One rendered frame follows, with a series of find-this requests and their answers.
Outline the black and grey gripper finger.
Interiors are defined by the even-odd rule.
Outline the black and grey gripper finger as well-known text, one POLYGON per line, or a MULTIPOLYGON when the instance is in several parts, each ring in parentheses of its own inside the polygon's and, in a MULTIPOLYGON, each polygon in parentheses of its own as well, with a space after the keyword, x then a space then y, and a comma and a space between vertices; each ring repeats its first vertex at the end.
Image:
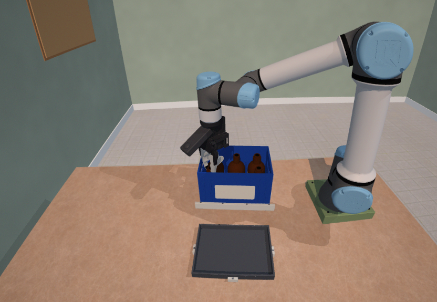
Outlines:
POLYGON ((211 155, 209 155, 211 172, 216 172, 217 166, 224 160, 223 156, 219 156, 219 153, 215 147, 212 146, 211 155))
POLYGON ((208 167, 208 163, 207 162, 209 160, 209 155, 211 155, 211 154, 209 154, 207 151, 203 150, 201 148, 201 146, 199 147, 199 152, 200 152, 200 156, 202 158, 204 167, 207 169, 207 167, 208 167))

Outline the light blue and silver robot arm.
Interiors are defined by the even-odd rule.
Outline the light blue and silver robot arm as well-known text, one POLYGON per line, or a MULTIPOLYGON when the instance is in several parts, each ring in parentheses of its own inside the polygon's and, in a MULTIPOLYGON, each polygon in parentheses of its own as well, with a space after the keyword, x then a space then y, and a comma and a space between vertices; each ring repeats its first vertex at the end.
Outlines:
POLYGON ((338 66, 353 66, 351 78, 357 86, 347 144, 337 148, 318 197, 332 211, 358 214, 372 205, 373 165, 392 89, 400 84, 412 57, 413 42, 402 27, 370 22, 333 42, 248 71, 236 82, 221 80, 217 72, 200 73, 196 78, 199 119, 218 122, 221 105, 254 109, 259 91, 338 66))

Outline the blue plastic crate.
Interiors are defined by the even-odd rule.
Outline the blue plastic crate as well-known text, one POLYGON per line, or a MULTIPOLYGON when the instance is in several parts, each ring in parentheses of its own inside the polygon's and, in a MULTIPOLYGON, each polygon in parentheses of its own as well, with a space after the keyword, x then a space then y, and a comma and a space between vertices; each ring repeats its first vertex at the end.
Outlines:
POLYGON ((274 174, 266 154, 258 146, 229 145, 217 151, 219 156, 224 157, 224 173, 206 172, 200 158, 197 170, 200 202, 269 204, 274 174), (245 165, 245 173, 228 173, 228 165, 233 161, 235 153, 240 154, 240 161, 245 165), (261 155, 265 173, 246 171, 256 153, 261 155))

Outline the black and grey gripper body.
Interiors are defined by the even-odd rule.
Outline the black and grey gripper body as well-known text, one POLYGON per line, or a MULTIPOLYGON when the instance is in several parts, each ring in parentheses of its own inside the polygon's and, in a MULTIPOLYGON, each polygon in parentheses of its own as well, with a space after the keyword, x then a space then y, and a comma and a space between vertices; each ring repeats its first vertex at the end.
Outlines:
POLYGON ((229 146, 229 133, 225 131, 225 116, 222 116, 222 118, 215 123, 205 123, 200 120, 200 124, 204 127, 210 128, 213 132, 201 145, 203 150, 210 154, 212 152, 212 146, 217 150, 229 146))

